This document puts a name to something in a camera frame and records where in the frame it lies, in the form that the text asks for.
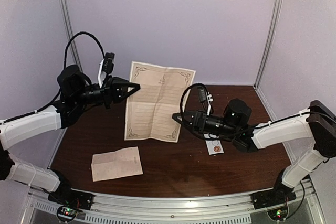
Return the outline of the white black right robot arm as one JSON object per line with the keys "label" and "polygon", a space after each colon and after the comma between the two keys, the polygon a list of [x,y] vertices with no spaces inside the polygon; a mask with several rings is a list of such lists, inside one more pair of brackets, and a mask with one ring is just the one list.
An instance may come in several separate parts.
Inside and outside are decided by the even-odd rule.
{"label": "white black right robot arm", "polygon": [[244,101],[233,99],[223,116],[196,110],[174,113],[172,118],[199,139],[204,134],[214,135],[246,153],[302,138],[314,140],[304,154],[279,173],[273,189],[253,194],[256,208],[291,200],[293,189],[303,178],[335,157],[335,115],[318,100],[295,115],[267,123],[248,125],[250,115],[251,108]]}

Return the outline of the beige ornate letter sheet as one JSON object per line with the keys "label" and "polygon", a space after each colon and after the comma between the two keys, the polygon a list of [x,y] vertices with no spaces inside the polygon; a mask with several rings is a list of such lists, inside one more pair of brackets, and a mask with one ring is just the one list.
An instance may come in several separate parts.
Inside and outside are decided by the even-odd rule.
{"label": "beige ornate letter sheet", "polygon": [[126,101],[124,140],[177,143],[181,126],[172,114],[180,111],[181,96],[195,75],[191,69],[132,62],[130,81],[140,90]]}

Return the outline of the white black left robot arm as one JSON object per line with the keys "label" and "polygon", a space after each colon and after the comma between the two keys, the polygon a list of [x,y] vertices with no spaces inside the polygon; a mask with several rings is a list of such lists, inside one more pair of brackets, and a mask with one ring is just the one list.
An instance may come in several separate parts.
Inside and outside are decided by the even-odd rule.
{"label": "white black left robot arm", "polygon": [[112,77],[92,83],[77,65],[67,66],[57,77],[60,89],[50,104],[11,119],[1,121],[1,180],[11,179],[47,191],[64,205],[76,197],[71,184],[62,173],[25,162],[9,153],[9,149],[36,135],[65,129],[74,125],[86,112],[87,106],[120,103],[140,90],[140,85]]}

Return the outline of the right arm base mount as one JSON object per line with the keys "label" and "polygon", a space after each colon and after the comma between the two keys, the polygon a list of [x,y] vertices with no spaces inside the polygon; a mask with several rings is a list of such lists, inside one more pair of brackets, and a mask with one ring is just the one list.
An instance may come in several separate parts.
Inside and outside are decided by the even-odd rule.
{"label": "right arm base mount", "polygon": [[258,191],[251,195],[251,200],[254,209],[269,208],[272,206],[283,205],[288,201],[296,199],[296,194],[291,192],[285,195],[282,192],[275,192],[274,190]]}

